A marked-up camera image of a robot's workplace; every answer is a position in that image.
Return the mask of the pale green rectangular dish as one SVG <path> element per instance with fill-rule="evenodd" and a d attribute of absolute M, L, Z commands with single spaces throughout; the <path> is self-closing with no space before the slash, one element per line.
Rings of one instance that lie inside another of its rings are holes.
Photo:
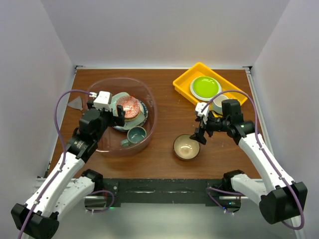
<path fill-rule="evenodd" d="M 122 96 L 130 96 L 127 92 L 120 92 L 112 97 L 111 106 L 113 109 L 113 114 L 117 115 L 116 101 Z"/>

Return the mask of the red patterned bowl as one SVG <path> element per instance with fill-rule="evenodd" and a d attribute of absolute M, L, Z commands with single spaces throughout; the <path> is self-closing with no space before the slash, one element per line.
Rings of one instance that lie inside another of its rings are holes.
<path fill-rule="evenodd" d="M 125 119 L 132 120 L 141 111 L 140 102 L 133 96 L 122 96 L 116 101 L 116 106 L 122 106 L 125 112 Z"/>

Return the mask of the black bowl beige inside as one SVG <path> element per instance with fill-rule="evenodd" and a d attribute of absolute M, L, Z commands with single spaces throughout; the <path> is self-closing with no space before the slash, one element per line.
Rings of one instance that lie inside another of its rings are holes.
<path fill-rule="evenodd" d="M 199 154 L 200 144 L 190 139 L 190 134 L 181 134 L 174 140 L 173 150 L 179 159 L 190 161 Z"/>

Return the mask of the teal glazed mug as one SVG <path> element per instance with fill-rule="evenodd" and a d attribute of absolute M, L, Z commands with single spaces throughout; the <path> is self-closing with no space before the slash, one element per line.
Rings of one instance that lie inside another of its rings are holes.
<path fill-rule="evenodd" d="M 127 138 L 121 142 L 122 147 L 142 142 L 147 137 L 146 130 L 141 126 L 131 128 L 127 133 Z"/>

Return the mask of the yellow rimmed dark bowl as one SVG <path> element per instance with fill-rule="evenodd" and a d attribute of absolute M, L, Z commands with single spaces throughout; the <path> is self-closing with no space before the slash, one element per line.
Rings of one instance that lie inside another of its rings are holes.
<path fill-rule="evenodd" d="M 137 120 L 138 117 L 140 117 L 141 115 L 144 115 L 145 114 L 145 111 L 144 111 L 144 106 L 143 106 L 143 102 L 141 100 L 138 100 L 139 101 L 139 104 L 140 104 L 140 112 L 139 114 L 134 117 L 134 118 L 131 118 L 131 119 L 127 119 L 125 118 L 125 121 L 133 121 L 133 120 Z"/>

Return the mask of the blue floral plate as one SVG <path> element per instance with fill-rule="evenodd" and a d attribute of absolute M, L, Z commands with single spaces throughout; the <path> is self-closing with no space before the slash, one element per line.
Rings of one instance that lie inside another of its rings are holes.
<path fill-rule="evenodd" d="M 140 103 L 141 103 L 141 105 L 143 106 L 143 109 L 144 109 L 145 119 L 143 120 L 143 122 L 141 122 L 141 123 L 139 124 L 139 126 L 143 126 L 143 125 L 147 122 L 149 111 L 148 111 L 146 105 L 145 105 L 141 100 L 140 100 Z"/>

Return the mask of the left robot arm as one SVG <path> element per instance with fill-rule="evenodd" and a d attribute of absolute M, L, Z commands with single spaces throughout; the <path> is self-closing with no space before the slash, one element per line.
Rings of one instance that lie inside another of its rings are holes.
<path fill-rule="evenodd" d="M 111 109 L 89 105 L 51 174 L 24 204 L 15 204 L 12 208 L 19 238 L 23 234 L 34 239 L 52 238 L 62 216 L 87 195 L 106 193 L 115 200 L 112 192 L 104 190 L 102 174 L 94 170 L 84 171 L 73 186 L 68 184 L 96 151 L 105 130 L 124 125 L 125 111 L 122 106 L 118 106 L 117 111 L 113 114 Z"/>

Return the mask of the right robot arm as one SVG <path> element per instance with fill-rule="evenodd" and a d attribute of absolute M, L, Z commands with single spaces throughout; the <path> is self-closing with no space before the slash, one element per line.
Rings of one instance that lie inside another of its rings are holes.
<path fill-rule="evenodd" d="M 244 195 L 259 206 L 260 212 L 269 224 L 300 217 L 300 230 L 305 225 L 304 207 L 307 187 L 297 183 L 276 161 L 265 145 L 257 126 L 250 120 L 244 120 L 240 103 L 235 99 L 222 101 L 223 116 L 216 118 L 208 104 L 197 103 L 195 114 L 199 127 L 190 139 L 206 144 L 205 134 L 226 132 L 227 135 L 246 153 L 258 173 L 263 185 L 250 179 L 244 172 L 235 170 L 224 174 L 222 190 L 226 195 Z"/>

